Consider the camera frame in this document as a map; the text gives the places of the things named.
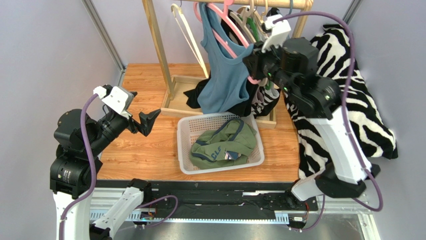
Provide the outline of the blue tank top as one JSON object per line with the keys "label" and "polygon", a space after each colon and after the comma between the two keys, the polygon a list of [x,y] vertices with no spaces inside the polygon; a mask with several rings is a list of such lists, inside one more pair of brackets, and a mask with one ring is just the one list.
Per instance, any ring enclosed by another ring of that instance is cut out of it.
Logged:
{"label": "blue tank top", "polygon": [[207,52],[210,65],[210,80],[197,97],[200,108],[203,114],[230,112],[240,117],[249,116],[257,87],[248,81],[249,72],[243,58],[252,53],[254,46],[234,43],[207,3],[199,3],[198,10],[203,27],[200,44]]}

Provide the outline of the pink hanger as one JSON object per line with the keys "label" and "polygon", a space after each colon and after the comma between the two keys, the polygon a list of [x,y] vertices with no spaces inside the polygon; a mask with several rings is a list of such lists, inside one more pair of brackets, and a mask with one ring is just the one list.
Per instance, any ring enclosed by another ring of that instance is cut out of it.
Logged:
{"label": "pink hanger", "polygon": [[195,16],[200,22],[202,22],[203,20],[201,18],[201,11],[198,10],[197,7],[201,7],[202,4],[204,4],[204,6],[207,7],[208,9],[211,9],[214,12],[216,17],[220,17],[220,20],[221,20],[220,23],[225,23],[225,25],[229,28],[229,31],[226,31],[226,29],[222,27],[226,37],[229,39],[225,39],[224,37],[221,37],[219,33],[214,29],[212,30],[213,35],[215,39],[220,43],[220,45],[226,49],[228,54],[234,59],[236,59],[238,56],[233,51],[233,48],[231,47],[230,43],[235,44],[236,46],[239,46],[241,48],[244,47],[245,49],[247,49],[254,42],[248,42],[245,35],[241,32],[241,30],[247,30],[246,36],[249,37],[249,40],[253,41],[254,37],[246,26],[246,20],[245,20],[246,17],[245,16],[240,17],[234,11],[229,10],[229,6],[231,6],[233,3],[234,3],[234,0],[225,0],[223,2],[223,9],[221,10],[219,7],[217,7],[215,4],[211,2],[210,3],[205,1],[201,3],[195,2],[193,4],[193,9],[194,9]]}

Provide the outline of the green tank top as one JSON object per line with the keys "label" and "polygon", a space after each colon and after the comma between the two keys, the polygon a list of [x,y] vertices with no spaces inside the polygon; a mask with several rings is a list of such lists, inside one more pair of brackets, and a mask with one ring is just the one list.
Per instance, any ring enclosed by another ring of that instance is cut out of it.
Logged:
{"label": "green tank top", "polygon": [[207,130],[195,140],[189,160],[201,170],[246,165],[257,146],[257,133],[242,119],[229,119],[218,129]]}

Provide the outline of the cream hanger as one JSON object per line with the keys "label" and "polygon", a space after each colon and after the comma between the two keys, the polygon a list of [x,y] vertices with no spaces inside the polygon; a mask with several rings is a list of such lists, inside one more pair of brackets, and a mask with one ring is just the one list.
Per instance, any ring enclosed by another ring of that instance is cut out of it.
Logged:
{"label": "cream hanger", "polygon": [[185,40],[187,42],[190,50],[192,51],[195,59],[197,60],[198,64],[200,65],[204,76],[206,78],[208,78],[209,72],[207,70],[206,63],[205,63],[203,56],[200,52],[198,44],[197,44],[197,42],[194,38],[191,27],[190,27],[185,15],[184,15],[183,11],[182,11],[182,7],[175,4],[175,3],[172,3],[170,5],[170,10],[171,10],[171,13],[172,13],[177,25],[178,25],[178,28],[180,29],[183,37],[185,38]]}

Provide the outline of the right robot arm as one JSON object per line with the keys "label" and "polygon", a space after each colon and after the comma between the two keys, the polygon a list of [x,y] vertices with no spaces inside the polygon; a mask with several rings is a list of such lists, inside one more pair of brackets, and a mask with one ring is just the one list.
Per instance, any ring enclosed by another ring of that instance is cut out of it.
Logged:
{"label": "right robot arm", "polygon": [[309,40],[291,38],[277,45],[258,41],[243,59],[250,77],[268,79],[287,95],[318,131],[331,158],[325,169],[295,181],[286,190],[288,203],[300,204],[320,195],[358,198],[367,188],[365,181],[381,170],[350,139],[352,127],[344,121],[341,89],[335,80],[317,73],[318,55],[319,50]]}

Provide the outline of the striped tank top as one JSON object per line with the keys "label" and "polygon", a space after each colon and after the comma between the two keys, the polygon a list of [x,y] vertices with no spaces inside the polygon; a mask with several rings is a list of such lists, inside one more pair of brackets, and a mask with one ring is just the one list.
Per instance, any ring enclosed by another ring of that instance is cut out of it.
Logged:
{"label": "striped tank top", "polygon": [[274,87],[266,89],[259,86],[251,102],[251,114],[257,117],[265,117],[277,105],[281,95],[280,89]]}

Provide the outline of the green hanger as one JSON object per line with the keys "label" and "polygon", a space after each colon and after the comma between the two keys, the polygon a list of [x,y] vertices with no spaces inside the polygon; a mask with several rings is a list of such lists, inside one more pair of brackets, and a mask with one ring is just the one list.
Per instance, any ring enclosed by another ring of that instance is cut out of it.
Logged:
{"label": "green hanger", "polygon": [[254,42],[258,42],[260,40],[260,38],[259,38],[258,29],[257,29],[257,26],[256,26],[254,20],[252,18],[248,17],[246,22],[247,22],[247,25],[249,27],[249,30],[250,30],[254,40],[255,40]]}

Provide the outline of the black tank top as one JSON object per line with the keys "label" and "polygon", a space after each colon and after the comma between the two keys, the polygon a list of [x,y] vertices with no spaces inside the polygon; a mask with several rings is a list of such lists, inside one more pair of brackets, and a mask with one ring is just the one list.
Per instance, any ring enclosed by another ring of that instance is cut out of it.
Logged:
{"label": "black tank top", "polygon": [[207,79],[200,81],[194,89],[183,94],[187,97],[186,104],[192,109],[200,108],[204,114],[231,112],[239,116],[250,114],[251,89],[248,81],[249,72],[243,63],[243,58],[249,56],[253,44],[245,49],[230,43],[237,58],[229,55],[226,49],[217,42],[212,30],[227,38],[217,20],[203,20],[204,37],[201,45],[207,52],[210,64],[210,74]]}

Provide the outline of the beige wooden hanger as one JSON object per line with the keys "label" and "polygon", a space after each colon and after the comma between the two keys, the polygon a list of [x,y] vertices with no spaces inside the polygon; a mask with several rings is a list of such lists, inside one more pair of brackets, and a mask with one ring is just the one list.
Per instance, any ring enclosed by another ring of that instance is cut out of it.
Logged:
{"label": "beige wooden hanger", "polygon": [[255,0],[249,0],[248,5],[240,7],[237,11],[228,11],[228,17],[249,44],[265,41],[269,37],[263,30],[264,15],[258,13],[255,2]]}

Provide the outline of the grey blue hanger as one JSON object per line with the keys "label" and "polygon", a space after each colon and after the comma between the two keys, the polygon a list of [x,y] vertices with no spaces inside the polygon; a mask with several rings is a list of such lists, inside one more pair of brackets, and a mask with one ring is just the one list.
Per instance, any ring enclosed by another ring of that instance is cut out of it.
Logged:
{"label": "grey blue hanger", "polygon": [[294,9],[294,1],[293,0],[289,0],[289,11],[288,11],[288,15],[291,15]]}

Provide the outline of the wooden clothes rack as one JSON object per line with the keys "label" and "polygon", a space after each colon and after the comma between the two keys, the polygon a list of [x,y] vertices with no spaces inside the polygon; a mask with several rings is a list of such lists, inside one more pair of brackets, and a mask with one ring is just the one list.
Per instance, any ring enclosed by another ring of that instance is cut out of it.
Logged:
{"label": "wooden clothes rack", "polygon": [[[291,7],[290,0],[259,0],[259,3],[254,3],[257,6],[264,5],[267,6],[267,3],[270,7],[276,8],[286,8]],[[142,0],[144,7],[145,15],[147,22],[149,24],[150,33],[154,43],[154,48],[158,57],[160,64],[160,69],[163,75],[165,86],[167,90],[165,92],[162,105],[161,113],[165,116],[184,118],[202,115],[200,109],[192,109],[185,104],[184,91],[189,90],[190,87],[195,87],[198,82],[207,77],[196,77],[188,75],[171,75],[169,70],[169,65],[166,58],[165,49],[162,42],[162,37],[160,33],[160,27],[158,25],[158,20],[154,8],[153,0]],[[293,8],[300,10],[300,12],[311,11],[314,5],[314,0],[294,0]],[[298,17],[295,29],[293,30],[292,37],[298,38],[301,36],[304,27],[306,25],[308,17],[301,16]],[[274,129],[277,125],[277,108],[274,108],[271,113],[267,116],[257,117],[257,126],[264,129]]]}

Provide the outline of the white plastic basket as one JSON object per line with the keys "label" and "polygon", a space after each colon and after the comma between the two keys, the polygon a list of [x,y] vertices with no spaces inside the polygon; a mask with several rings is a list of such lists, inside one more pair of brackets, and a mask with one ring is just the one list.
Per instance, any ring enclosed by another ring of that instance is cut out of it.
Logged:
{"label": "white plastic basket", "polygon": [[265,160],[255,118],[230,112],[180,119],[177,151],[180,170],[186,175],[249,168]]}

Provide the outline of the zebra print blanket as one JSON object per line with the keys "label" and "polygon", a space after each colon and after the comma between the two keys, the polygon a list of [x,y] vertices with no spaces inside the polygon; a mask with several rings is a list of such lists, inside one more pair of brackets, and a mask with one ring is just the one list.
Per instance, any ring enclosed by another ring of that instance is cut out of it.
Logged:
{"label": "zebra print blanket", "polygon": [[[343,90],[350,65],[349,37],[344,28],[339,24],[325,24],[322,32],[314,36],[310,42],[319,50],[317,74],[333,79]],[[284,103],[297,130],[298,177],[304,179],[323,170],[331,163],[332,158],[324,140],[303,113],[289,100],[285,99]],[[388,160],[398,158],[395,133],[383,122],[357,65],[354,66],[348,87],[346,107],[351,127],[366,157]]]}

